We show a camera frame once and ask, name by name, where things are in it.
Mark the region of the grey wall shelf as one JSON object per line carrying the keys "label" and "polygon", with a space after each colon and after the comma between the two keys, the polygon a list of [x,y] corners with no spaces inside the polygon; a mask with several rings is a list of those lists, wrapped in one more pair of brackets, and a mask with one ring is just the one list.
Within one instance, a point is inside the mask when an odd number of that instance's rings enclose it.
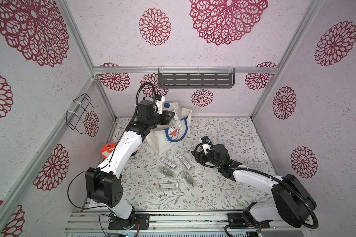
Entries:
{"label": "grey wall shelf", "polygon": [[235,85],[233,71],[227,73],[170,73],[158,68],[158,85],[164,89],[230,89]]}

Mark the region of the clear compass set front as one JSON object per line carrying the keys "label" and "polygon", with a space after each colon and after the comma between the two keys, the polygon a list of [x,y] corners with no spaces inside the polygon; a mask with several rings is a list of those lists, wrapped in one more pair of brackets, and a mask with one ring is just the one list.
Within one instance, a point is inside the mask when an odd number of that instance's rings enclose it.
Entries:
{"label": "clear compass set front", "polygon": [[179,183],[176,182],[159,183],[157,187],[160,190],[176,190],[179,188]]}

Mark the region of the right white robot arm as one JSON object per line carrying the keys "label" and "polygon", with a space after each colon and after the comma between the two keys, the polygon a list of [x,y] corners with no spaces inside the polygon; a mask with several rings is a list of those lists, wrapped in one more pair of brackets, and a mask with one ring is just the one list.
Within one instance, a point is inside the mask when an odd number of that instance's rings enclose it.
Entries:
{"label": "right white robot arm", "polygon": [[284,221],[295,228],[318,227],[318,218],[314,212],[317,204],[296,176],[269,175],[235,161],[226,166],[208,167],[217,169],[232,181],[248,184],[272,195],[272,201],[256,203],[247,208],[256,223]]}

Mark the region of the white Doraemon canvas bag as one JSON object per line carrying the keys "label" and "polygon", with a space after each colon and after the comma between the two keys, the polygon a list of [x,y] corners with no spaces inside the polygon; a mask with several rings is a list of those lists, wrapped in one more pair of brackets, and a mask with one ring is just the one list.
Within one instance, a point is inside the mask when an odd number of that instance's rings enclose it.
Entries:
{"label": "white Doraemon canvas bag", "polygon": [[173,112],[173,110],[177,112],[182,126],[176,128],[174,119],[172,119],[169,125],[158,125],[157,128],[152,129],[145,139],[147,144],[158,155],[162,155],[167,150],[178,145],[190,133],[192,109],[182,107],[179,102],[164,104],[163,111]]}

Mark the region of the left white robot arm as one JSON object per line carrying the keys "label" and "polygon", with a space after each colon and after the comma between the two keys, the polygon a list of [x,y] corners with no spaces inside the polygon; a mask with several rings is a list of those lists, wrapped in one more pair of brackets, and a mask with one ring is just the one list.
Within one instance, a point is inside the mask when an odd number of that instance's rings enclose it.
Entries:
{"label": "left white robot arm", "polygon": [[162,111],[149,117],[136,116],[122,134],[115,149],[97,168],[89,168],[85,174],[88,198],[104,204],[116,217],[133,219],[134,208],[123,197],[122,170],[151,129],[168,125],[175,113]]}

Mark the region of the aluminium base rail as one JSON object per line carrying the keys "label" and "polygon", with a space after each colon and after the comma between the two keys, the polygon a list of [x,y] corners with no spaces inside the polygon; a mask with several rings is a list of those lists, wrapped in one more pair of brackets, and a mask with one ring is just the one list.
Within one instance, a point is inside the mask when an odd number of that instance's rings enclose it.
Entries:
{"label": "aluminium base rail", "polygon": [[[118,222],[111,220],[111,213],[91,210],[71,213],[65,233],[100,233],[124,231]],[[143,232],[195,232],[223,231],[224,226],[234,224],[242,218],[241,210],[214,211],[137,211],[135,219]]]}

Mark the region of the clear compass set green label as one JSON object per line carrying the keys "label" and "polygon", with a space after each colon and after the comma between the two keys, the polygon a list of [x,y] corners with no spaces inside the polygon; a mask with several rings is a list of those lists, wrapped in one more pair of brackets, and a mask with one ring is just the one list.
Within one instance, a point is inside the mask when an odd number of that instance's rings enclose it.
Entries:
{"label": "clear compass set green label", "polygon": [[176,174],[173,170],[167,168],[167,167],[164,167],[164,166],[160,166],[158,168],[159,172],[162,173],[163,175],[165,175],[166,177],[170,177],[170,178],[175,178],[176,177]]}

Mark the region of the clear compass set white label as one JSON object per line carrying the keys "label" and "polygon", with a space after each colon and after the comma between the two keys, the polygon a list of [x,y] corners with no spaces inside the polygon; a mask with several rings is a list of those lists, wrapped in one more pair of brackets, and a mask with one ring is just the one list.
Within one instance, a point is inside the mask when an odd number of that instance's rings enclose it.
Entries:
{"label": "clear compass set white label", "polygon": [[162,157],[160,160],[164,165],[167,165],[171,169],[177,169],[177,167],[178,167],[174,162],[167,159],[166,157]]}

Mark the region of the red monster plush toy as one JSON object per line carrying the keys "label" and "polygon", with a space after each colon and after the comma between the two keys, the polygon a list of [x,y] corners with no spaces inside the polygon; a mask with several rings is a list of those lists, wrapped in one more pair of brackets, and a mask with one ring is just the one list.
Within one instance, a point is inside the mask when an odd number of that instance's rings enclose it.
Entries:
{"label": "red monster plush toy", "polygon": [[105,144],[101,149],[101,155],[106,159],[114,151],[116,143],[110,142]]}

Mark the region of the pink doll plush toy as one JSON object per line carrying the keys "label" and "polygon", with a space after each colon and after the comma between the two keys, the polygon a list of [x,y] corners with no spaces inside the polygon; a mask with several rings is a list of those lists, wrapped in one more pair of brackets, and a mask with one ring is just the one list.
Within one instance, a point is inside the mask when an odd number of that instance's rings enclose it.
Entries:
{"label": "pink doll plush toy", "polygon": [[140,150],[140,146],[138,146],[135,150],[134,150],[134,152],[131,154],[131,157],[132,156],[134,156],[139,150]]}

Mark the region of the clear compass set hidden case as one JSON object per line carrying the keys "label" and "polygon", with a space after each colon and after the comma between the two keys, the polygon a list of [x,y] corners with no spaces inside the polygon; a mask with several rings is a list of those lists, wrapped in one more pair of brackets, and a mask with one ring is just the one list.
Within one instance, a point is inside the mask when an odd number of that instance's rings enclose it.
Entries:
{"label": "clear compass set hidden case", "polygon": [[182,156],[179,156],[179,160],[181,161],[181,163],[184,165],[184,167],[188,170],[192,170],[193,169],[193,166],[190,164],[190,162],[188,161],[188,159],[182,155]]}

